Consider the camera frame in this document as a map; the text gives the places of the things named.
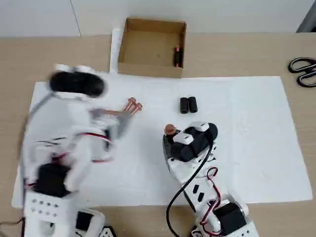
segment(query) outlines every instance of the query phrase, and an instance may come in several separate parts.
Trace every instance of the copper screw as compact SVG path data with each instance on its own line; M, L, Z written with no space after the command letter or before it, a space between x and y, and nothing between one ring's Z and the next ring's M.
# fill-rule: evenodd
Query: copper screw
M137 103L135 105L135 108L132 109L132 111L130 112L131 115L135 114L137 111L141 111L143 108L142 104L141 103Z
M130 109L130 107L132 107L132 105L135 105L136 103L136 99L134 97L130 97L128 99L128 104L125 106L125 111L128 111Z
M173 124L167 124L164 128L164 133L166 135L173 135L177 132L177 128Z
M180 45L176 46L176 52L180 52Z

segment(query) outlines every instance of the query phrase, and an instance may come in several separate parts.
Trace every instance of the table surface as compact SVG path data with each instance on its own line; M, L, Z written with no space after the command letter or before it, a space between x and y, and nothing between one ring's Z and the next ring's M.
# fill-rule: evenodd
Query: table surface
M281 76L292 110L299 143L316 189L316 89L299 87L286 67L300 56L316 57L316 35L188 34L184 77ZM0 220L15 221L21 211L11 207L21 137L34 83L43 81L55 63L89 65L108 71L111 36L83 38L0 39ZM316 200L250 205L260 236L296 237L316 233ZM168 237L164 206L99 207L121 237ZM172 209L180 236L194 223L188 206ZM18 227L3 227L18 236Z

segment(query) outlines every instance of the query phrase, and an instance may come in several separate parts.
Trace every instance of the open cardboard box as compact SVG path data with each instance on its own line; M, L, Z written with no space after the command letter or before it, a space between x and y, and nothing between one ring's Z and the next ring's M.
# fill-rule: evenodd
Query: open cardboard box
M127 18L118 56L121 74L181 78L186 23ZM174 67L175 47L183 50L182 67Z

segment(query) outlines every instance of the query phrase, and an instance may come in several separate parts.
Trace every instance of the scissors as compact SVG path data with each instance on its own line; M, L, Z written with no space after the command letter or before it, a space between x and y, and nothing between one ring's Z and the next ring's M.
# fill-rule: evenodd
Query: scissors
M294 64L297 62L307 62L309 65L302 66L300 68L294 68ZM297 78L297 83L302 87L316 87L316 82L314 83L308 83L304 81L307 78L311 78L313 76L316 76L316 59L314 58L307 58L307 57L300 57L293 59L290 64L288 65L288 70L291 73L301 73L305 72L305 74L300 75Z

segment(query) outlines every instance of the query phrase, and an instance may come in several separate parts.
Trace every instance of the wire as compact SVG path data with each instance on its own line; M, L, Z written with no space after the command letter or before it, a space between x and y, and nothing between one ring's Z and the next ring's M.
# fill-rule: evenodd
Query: wire
M30 121L33 119L34 115L39 111L39 109L45 105L52 97L54 97L55 92L50 92L47 94L41 101L39 101L34 108L30 111L29 115L24 120L24 123L22 125L21 134L20 134L20 141L18 143L18 150L20 151L20 178L21 183L23 187L23 193L22 193L22 215L24 213L24 206L25 206L25 195L26 195L26 179L25 179L25 166L23 161L23 141L24 141L24 133L26 131L27 125L30 123ZM21 228L21 237L24 236L25 232L25 218L20 219L22 221L22 228Z
M82 235L79 234L79 232L76 231L75 233L76 233L77 236L82 237Z
M24 220L24 217L22 217L18 221L1 221L0 222L0 226L2 226L2 225L5 225L5 226L16 226L16 225L20 224L23 220Z
M22 217L20 220L15 221L15 222L14 221L1 221L0 226L16 226L20 224L22 221L24 221L24 217ZM1 230L0 230L0 236L9 237L7 234L3 233Z
M208 208L208 210L206 211L205 215L203 216L203 218L202 218L202 220L200 221L199 224L202 226L203 231L204 231L205 233L207 233L209 236L219 236L220 233L221 233L221 230L218 231L218 232L210 232L210 231L208 231L208 230L205 228L205 225L207 224L206 219L207 219L208 215L209 215L215 208L217 208L217 207L221 204L221 201L222 201L222 197L221 197L221 194L220 194L220 192L219 192L217 186L215 185L215 183L214 183L214 181L212 180L212 178L209 176L209 173L210 173L210 171L212 171L212 170L215 170L215 171L214 171L214 173L212 174L211 177L215 177L215 176L217 175L217 173L218 173L218 168L215 167L215 166L212 166L212 167L210 167L210 168L208 169L208 171L207 171L207 173L206 173L206 176L207 176L207 179L212 182L213 188L214 188L214 190L215 190L215 192L216 192L216 194L217 194L217 198L218 198L218 199L217 199L217 200L210 200L210 201L207 203L207 204L209 205L209 208Z
M104 136L104 135L101 135L101 134L97 134L97 133L93 133L93 132L81 132L81 133L75 134L74 135L74 137L75 137L74 140L80 138L81 136L97 137L97 138L105 140L108 143L110 143L111 145L113 145L113 142L107 136ZM76 144L74 142L72 142L68 146L67 150L73 150L75 145ZM59 160L63 159L64 157L68 156L70 153L71 153L71 151L70 152L65 152L65 153L63 153L61 155L58 155L58 156L54 157L54 160L55 161L59 161ZM112 160L113 160L112 158L108 158L108 159L93 159L91 162L92 163L106 163L106 162L110 162Z
M172 228L171 223L170 223L170 209L172 207L172 204L174 203L174 201L178 198L178 196L185 190L185 188L192 182L192 180L196 177L196 175L200 172L200 170L203 168L203 166L205 165L205 163L207 162L207 159L209 158L209 156L211 155L211 151L212 151L212 147L213 147L213 142L210 143L208 152L205 156L205 158L203 159L202 163L200 164L200 166L197 168L197 170L194 172L194 174L188 179L188 181L179 189L179 191L174 195L174 197L171 199L170 203L168 204L167 210L166 210L166 220L167 220L167 225L169 230L173 233L174 236L179 237L179 235L175 232L175 230Z

